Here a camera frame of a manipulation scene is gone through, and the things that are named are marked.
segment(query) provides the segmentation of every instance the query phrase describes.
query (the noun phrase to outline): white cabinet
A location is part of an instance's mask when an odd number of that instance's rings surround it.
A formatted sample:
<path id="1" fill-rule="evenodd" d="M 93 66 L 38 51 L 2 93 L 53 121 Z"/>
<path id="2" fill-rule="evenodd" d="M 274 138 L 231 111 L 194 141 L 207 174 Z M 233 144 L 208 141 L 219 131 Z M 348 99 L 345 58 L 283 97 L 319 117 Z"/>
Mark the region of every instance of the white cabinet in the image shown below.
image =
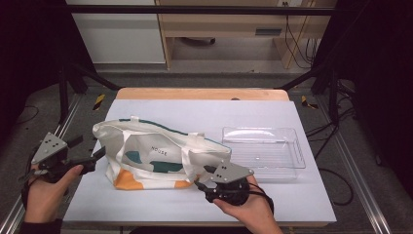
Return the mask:
<path id="1" fill-rule="evenodd" d="M 66 0 L 75 5 L 154 5 L 153 0 Z M 156 14 L 73 14 L 94 63 L 165 63 Z"/>

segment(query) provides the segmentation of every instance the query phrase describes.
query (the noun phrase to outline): floor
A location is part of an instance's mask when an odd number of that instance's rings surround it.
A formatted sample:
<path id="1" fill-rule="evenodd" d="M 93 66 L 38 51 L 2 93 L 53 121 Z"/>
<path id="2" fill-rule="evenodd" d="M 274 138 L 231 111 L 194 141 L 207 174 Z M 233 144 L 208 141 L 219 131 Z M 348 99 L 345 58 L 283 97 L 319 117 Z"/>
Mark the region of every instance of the floor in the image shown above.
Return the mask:
<path id="1" fill-rule="evenodd" d="M 308 63 L 297 57 L 300 66 Z M 271 39 L 217 39 L 210 45 L 203 41 L 188 39 L 177 40 L 173 62 L 170 69 L 163 64 L 152 65 L 107 65 L 97 64 L 101 75 L 121 86 L 136 87 L 252 87 L 274 88 L 291 81 L 308 70 L 293 63 L 290 69 L 284 69 L 277 50 Z M 296 104 L 304 130 L 309 132 L 320 126 L 325 126 L 329 119 L 325 114 L 327 109 L 327 94 L 313 96 L 309 90 L 314 80 L 310 79 L 288 91 L 290 99 Z M 116 92 L 108 91 L 94 81 L 87 80 L 90 86 L 82 96 L 79 109 L 71 120 L 71 125 L 65 131 L 64 137 L 72 137 L 84 133 L 83 146 L 73 154 L 88 154 L 94 147 L 90 131 L 93 123 L 102 121 L 105 111 L 110 107 L 111 99 Z M 105 93 L 106 98 L 98 111 L 92 111 L 96 97 Z M 375 163 L 374 148 L 366 136 L 357 116 L 351 110 L 352 103 L 345 96 L 339 96 L 340 129 L 323 146 L 332 132 L 331 128 L 315 136 L 309 136 L 313 154 L 318 155 L 320 168 L 328 195 L 333 203 L 337 222 L 325 227 L 284 227 L 284 233 L 413 233 L 413 202 L 403 191 L 391 169 L 379 167 Z M 19 207 L 20 184 L 16 183 L 21 176 L 25 159 L 31 148 L 43 138 L 46 132 L 52 132 L 59 117 L 57 86 L 51 86 L 33 94 L 27 101 L 27 107 L 6 144 L 0 148 L 0 174 L 6 178 L 2 181 L 0 218 L 2 229 L 14 227 L 5 225 L 6 220 L 15 214 Z M 354 190 L 354 199 L 348 205 L 343 205 L 352 193 L 345 180 L 328 171 L 343 177 Z M 70 188 L 74 193 L 76 186 Z M 70 203 L 68 197 L 62 205 L 60 215 Z M 73 226 L 64 224 L 62 233 L 120 233 L 119 227 L 107 226 Z"/>

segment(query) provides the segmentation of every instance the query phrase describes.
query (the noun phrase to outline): white tabletop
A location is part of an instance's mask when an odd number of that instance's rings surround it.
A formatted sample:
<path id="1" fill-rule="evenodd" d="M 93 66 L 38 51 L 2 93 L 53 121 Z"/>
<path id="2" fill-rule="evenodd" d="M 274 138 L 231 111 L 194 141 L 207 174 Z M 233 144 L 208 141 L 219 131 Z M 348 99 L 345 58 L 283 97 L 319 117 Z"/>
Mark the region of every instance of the white tabletop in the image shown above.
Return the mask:
<path id="1" fill-rule="evenodd" d="M 221 141 L 222 128 L 291 128 L 306 168 L 293 180 L 260 183 L 273 198 L 280 225 L 323 226 L 336 217 L 322 183 L 294 102 L 276 100 L 115 99 L 106 120 L 132 115 Z M 205 199 L 195 185 L 184 189 L 116 190 L 105 176 L 107 160 L 83 176 L 64 221 L 102 225 L 234 225 L 236 219 Z"/>

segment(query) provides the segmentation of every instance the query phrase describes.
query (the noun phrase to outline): gray carpet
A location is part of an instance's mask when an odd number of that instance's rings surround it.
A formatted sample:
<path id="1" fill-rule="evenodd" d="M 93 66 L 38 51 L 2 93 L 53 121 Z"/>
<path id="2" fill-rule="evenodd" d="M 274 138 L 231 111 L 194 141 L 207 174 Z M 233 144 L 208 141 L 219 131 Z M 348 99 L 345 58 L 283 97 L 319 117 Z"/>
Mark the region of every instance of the gray carpet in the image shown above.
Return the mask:
<path id="1" fill-rule="evenodd" d="M 109 80 L 121 86 L 129 87 L 253 87 L 270 88 L 277 87 L 285 82 L 297 77 L 297 75 L 270 75 L 270 74 L 203 74 L 194 76 L 193 74 L 104 74 Z M 94 147 L 92 135 L 92 125 L 102 121 L 110 107 L 111 101 L 116 92 L 109 91 L 93 81 L 88 80 L 91 86 L 86 95 L 82 97 L 79 109 L 65 135 L 65 139 L 78 134 L 84 136 L 84 142 L 70 151 L 70 156 L 85 156 L 90 154 L 90 149 Z M 106 97 L 99 110 L 93 110 L 94 102 L 98 95 L 105 94 Z M 320 109 L 313 109 L 301 105 L 301 97 L 308 97 L 309 101 L 319 102 L 325 100 L 325 96 L 312 97 L 308 87 L 302 86 L 289 92 L 290 99 L 296 103 L 296 107 L 305 131 L 323 126 L 327 120 L 323 117 Z M 32 119 L 22 124 L 14 126 L 13 132 L 8 137 L 7 142 L 0 148 L 0 176 L 3 182 L 0 187 L 0 218 L 4 220 L 13 207 L 19 196 L 20 184 L 17 178 L 24 172 L 27 157 L 46 132 L 53 132 L 59 117 L 58 89 L 51 86 L 43 91 L 33 94 L 27 101 L 27 105 L 36 106 L 38 114 Z M 341 103 L 344 111 L 351 107 L 349 101 Z M 34 116 L 35 109 L 27 107 L 20 117 L 24 121 Z M 331 129 L 316 136 L 309 137 L 313 153 L 319 151 L 323 139 L 328 136 Z M 357 165 L 362 170 L 366 181 L 377 200 L 393 233 L 413 233 L 413 202 L 404 192 L 401 185 L 394 176 L 391 169 L 379 167 L 374 160 L 374 149 L 360 126 L 358 120 L 347 117 L 340 122 L 340 133 L 349 146 Z M 317 159 L 319 167 L 332 170 L 346 178 L 349 175 L 343 165 L 341 157 L 334 142 L 329 142 Z M 327 193 L 333 202 L 345 202 L 349 196 L 349 188 L 343 180 L 331 173 L 321 172 Z M 70 188 L 73 194 L 76 185 Z M 60 215 L 63 215 L 67 203 L 63 204 Z M 372 228 L 370 220 L 366 215 L 364 207 L 357 194 L 355 199 L 348 206 L 333 206 L 337 216 L 337 222 L 329 224 L 323 228 L 285 228 L 285 233 L 376 233 Z M 64 229 L 73 230 L 117 230 L 116 227 L 98 226 L 73 226 L 63 225 Z"/>

